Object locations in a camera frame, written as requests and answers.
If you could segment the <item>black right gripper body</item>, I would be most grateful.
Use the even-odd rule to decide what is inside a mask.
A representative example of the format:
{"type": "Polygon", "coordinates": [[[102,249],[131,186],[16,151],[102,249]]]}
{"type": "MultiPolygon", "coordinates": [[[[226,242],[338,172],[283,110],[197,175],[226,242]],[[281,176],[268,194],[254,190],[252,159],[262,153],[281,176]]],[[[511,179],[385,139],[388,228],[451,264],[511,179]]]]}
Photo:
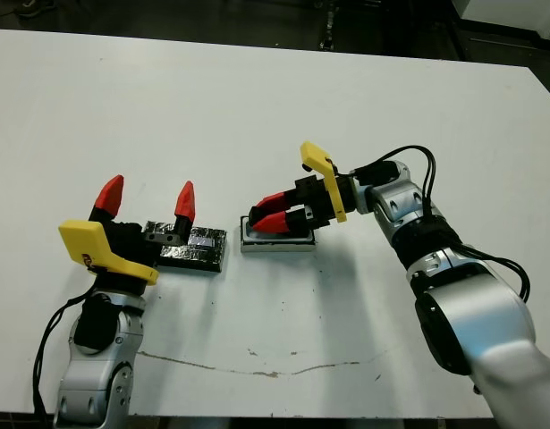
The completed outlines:
{"type": "MultiPolygon", "coordinates": [[[[336,182],[343,202],[343,210],[348,214],[357,208],[351,179],[339,176],[336,178],[336,182]]],[[[337,218],[323,179],[318,179],[315,175],[311,175],[296,180],[295,189],[298,194],[298,202],[307,206],[312,213],[312,216],[307,218],[307,225],[310,229],[319,229],[327,226],[332,219],[337,218]]]]}

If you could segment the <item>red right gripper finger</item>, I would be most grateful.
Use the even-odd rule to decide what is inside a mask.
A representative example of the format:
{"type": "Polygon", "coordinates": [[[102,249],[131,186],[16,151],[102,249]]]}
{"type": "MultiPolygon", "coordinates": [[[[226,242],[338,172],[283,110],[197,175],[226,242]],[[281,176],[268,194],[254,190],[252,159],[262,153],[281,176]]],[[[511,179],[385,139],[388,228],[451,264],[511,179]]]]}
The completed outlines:
{"type": "Polygon", "coordinates": [[[311,230],[304,209],[271,215],[250,213],[250,227],[253,231],[270,234],[308,234],[311,230]]]}
{"type": "Polygon", "coordinates": [[[297,195],[298,191],[296,189],[275,193],[262,198],[250,209],[250,212],[254,215],[270,215],[287,211],[300,203],[297,195]]]}

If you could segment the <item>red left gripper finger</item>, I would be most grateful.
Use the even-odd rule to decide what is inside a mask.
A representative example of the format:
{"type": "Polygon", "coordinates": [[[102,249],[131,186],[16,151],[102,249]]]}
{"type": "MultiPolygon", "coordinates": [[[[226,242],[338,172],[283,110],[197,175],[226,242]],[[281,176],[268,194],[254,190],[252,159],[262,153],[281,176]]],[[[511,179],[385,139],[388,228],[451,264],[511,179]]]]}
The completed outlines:
{"type": "Polygon", "coordinates": [[[175,205],[175,222],[173,232],[181,240],[187,240],[190,237],[190,231],[195,220],[195,191],[191,181],[184,184],[175,205]]]}
{"type": "Polygon", "coordinates": [[[117,216],[122,203],[124,178],[115,175],[99,192],[89,215],[91,222],[109,223],[117,216]]]}

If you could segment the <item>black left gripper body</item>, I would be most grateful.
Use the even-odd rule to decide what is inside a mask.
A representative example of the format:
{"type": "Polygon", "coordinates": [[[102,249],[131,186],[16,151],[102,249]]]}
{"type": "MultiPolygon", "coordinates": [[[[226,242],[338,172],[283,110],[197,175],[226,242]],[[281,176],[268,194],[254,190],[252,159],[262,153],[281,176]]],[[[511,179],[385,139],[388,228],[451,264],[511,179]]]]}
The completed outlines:
{"type": "MultiPolygon", "coordinates": [[[[119,257],[150,268],[176,267],[169,257],[163,256],[164,247],[186,244],[186,219],[177,218],[170,232],[144,232],[137,223],[106,225],[110,249],[119,257]]],[[[110,290],[128,294],[143,294],[148,282],[139,277],[111,273],[106,268],[97,269],[93,283],[96,290],[110,290]]]]}

